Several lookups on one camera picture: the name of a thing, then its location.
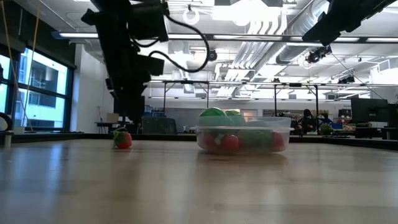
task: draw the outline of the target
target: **clear plastic container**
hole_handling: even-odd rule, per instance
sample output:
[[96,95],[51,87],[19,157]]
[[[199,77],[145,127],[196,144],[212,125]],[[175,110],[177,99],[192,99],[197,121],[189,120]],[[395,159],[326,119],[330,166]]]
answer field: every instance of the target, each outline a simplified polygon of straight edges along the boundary
[[214,154],[268,154],[287,149],[292,130],[290,118],[242,118],[201,117],[197,126],[198,145]]

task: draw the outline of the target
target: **chair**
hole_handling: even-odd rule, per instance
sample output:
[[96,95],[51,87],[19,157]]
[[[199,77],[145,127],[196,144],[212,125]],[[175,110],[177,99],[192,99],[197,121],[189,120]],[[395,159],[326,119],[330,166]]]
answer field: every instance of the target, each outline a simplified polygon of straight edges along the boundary
[[142,134],[177,135],[177,125],[173,118],[142,117]]

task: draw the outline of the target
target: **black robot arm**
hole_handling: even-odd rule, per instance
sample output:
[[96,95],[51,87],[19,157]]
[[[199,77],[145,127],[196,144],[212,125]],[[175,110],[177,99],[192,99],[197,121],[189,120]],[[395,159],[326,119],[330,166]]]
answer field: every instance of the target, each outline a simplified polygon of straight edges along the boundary
[[[144,113],[142,92],[150,81],[150,76],[163,74],[164,61],[151,57],[161,54],[179,69],[198,72],[208,61],[209,45],[205,36],[196,28],[175,21],[170,17],[166,2],[146,1],[131,4],[129,0],[91,0],[99,12],[87,10],[81,18],[88,25],[95,26],[104,62],[109,78],[106,85],[112,96],[123,105],[130,120],[136,121]],[[169,40],[164,17],[172,22],[190,28],[200,34],[205,41],[207,57],[203,65],[195,70],[188,70],[171,60],[165,53],[153,51],[149,56],[139,55],[140,47],[150,47],[157,42]],[[143,45],[138,40],[153,40]]]

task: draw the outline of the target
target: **ceiling light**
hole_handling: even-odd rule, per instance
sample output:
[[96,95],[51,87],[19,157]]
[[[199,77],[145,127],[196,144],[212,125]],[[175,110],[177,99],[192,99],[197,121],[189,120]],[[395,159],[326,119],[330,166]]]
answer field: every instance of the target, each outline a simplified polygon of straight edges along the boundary
[[60,37],[63,38],[82,38],[82,39],[98,39],[98,34],[96,33],[59,33]]
[[243,82],[209,82],[209,84],[240,85],[240,84],[243,84]]
[[398,42],[398,38],[371,37],[371,38],[368,38],[366,41],[367,42]]
[[[195,15],[193,16],[193,18],[191,18],[191,19],[188,18],[188,13],[189,13],[189,12],[195,13]],[[184,22],[186,22],[186,23],[189,24],[189,25],[195,25],[195,24],[197,24],[197,23],[199,22],[199,20],[200,20],[199,11],[197,11],[196,9],[192,9],[192,10],[186,9],[186,10],[184,11],[184,13],[182,14],[182,19],[184,20]]]
[[336,42],[356,42],[359,38],[357,37],[338,37],[335,41]]
[[169,34],[170,39],[198,39],[201,40],[198,34]]
[[280,41],[282,37],[271,35],[214,35],[214,40]]
[[323,47],[321,43],[286,43],[288,46],[297,46],[297,47]]

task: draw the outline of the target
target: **green ball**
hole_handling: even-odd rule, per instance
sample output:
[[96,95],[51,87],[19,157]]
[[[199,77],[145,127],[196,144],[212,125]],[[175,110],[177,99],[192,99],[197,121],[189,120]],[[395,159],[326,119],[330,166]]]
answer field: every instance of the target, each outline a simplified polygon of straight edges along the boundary
[[219,108],[205,109],[199,117],[200,126],[233,126],[231,118]]
[[225,113],[227,114],[227,116],[229,116],[232,119],[235,126],[244,126],[246,124],[244,117],[239,112],[225,111]]

